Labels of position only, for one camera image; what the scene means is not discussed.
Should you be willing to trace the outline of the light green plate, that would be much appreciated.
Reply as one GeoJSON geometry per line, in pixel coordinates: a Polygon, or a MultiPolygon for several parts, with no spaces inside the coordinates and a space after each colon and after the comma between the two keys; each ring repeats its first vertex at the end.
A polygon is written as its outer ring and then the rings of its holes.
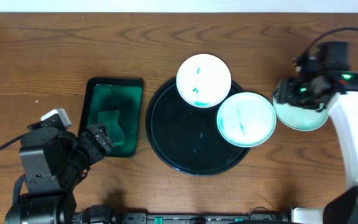
{"type": "Polygon", "coordinates": [[[216,124],[220,135],[238,147],[254,147],[265,142],[277,123],[275,110],[266,97],[236,93],[219,107],[216,124]]]}
{"type": "Polygon", "coordinates": [[[329,118],[326,109],[321,112],[303,109],[291,106],[288,103],[280,104],[275,98],[273,98],[273,107],[279,120],[297,131],[314,131],[320,128],[329,118]]]}

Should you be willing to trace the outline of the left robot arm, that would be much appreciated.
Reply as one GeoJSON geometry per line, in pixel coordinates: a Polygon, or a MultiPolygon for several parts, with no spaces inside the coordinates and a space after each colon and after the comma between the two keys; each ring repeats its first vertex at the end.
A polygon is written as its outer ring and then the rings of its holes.
{"type": "Polygon", "coordinates": [[[103,124],[88,126],[79,136],[65,128],[31,127],[19,151],[28,192],[16,194],[5,222],[72,223],[74,188],[112,149],[103,124]]]}

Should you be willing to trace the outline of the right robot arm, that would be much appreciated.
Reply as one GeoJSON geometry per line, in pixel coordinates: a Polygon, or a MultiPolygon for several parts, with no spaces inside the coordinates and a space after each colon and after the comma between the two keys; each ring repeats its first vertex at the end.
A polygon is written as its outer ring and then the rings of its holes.
{"type": "Polygon", "coordinates": [[[303,109],[324,106],[337,133],[346,173],[346,191],[324,208],[294,208],[292,223],[358,223],[358,72],[328,71],[308,80],[279,81],[276,103],[303,109]]]}

